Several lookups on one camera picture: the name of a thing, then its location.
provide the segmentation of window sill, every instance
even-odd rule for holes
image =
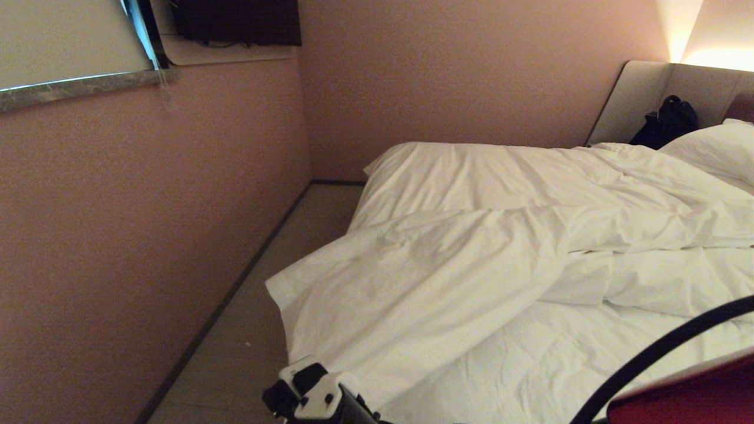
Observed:
[[[134,88],[141,85],[160,84],[163,78],[166,81],[175,81],[178,79],[178,74],[176,69],[124,72],[121,74],[78,78],[19,88],[6,88],[0,90],[0,112],[8,112],[26,106],[68,99],[70,97],[105,93],[107,91]]]

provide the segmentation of black bag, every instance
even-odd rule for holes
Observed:
[[[668,96],[659,112],[645,116],[644,127],[633,136],[631,144],[659,149],[683,134],[699,129],[699,118],[689,102]]]

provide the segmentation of tiled floor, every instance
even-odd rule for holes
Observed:
[[[362,188],[312,185],[168,392],[149,424],[272,424],[262,392],[287,364],[264,282],[345,234]]]

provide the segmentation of black cable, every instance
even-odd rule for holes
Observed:
[[[738,316],[754,312],[754,296],[747,296],[718,306],[690,320],[681,327],[670,331],[658,341],[649,345],[641,353],[628,361],[617,373],[605,381],[581,407],[571,424],[590,424],[603,406],[607,404],[626,384],[642,371],[659,361],[689,339]]]
[[[200,45],[201,47],[206,48],[230,48],[235,46],[238,43],[232,42],[224,45],[211,45],[208,41],[194,41],[196,44]]]

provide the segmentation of white pillow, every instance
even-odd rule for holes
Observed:
[[[738,178],[754,186],[754,125],[730,121],[680,136],[660,152],[709,174]]]
[[[735,119],[735,118],[726,118],[722,123],[723,124],[747,124],[747,125],[754,125],[754,122],[741,121],[740,119]]]

